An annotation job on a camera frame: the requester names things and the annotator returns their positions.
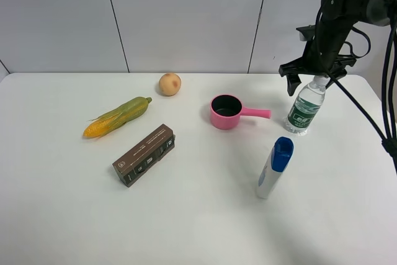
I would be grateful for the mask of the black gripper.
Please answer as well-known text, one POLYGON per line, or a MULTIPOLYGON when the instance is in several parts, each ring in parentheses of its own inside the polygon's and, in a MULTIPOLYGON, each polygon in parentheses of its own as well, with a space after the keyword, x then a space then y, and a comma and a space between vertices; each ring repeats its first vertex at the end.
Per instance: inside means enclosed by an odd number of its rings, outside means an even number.
MULTIPOLYGON (((352 55, 338 55, 331 66, 328 67, 328 72, 336 79, 343 78, 346 74, 346 66, 354 66, 355 58, 352 55)), ((293 96, 297 87, 301 84, 300 75, 327 75, 325 71, 325 63, 322 63, 319 58, 300 57, 291 62, 280 65, 279 74, 281 77, 287 78, 287 92, 289 96, 293 96)), ((334 80, 329 79, 326 89, 328 89, 334 80)))

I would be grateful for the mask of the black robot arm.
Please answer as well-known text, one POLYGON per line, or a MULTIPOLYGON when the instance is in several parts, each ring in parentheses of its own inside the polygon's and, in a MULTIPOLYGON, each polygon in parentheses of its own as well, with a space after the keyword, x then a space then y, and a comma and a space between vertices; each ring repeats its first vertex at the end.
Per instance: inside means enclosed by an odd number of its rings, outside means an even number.
POLYGON ((287 92, 294 95, 301 74, 343 78, 346 66, 354 66, 358 56, 339 52, 358 22, 384 27, 390 24, 389 4, 395 0, 321 0, 321 17, 314 25, 299 27, 306 43, 301 57, 280 65, 279 74, 287 79, 287 92))

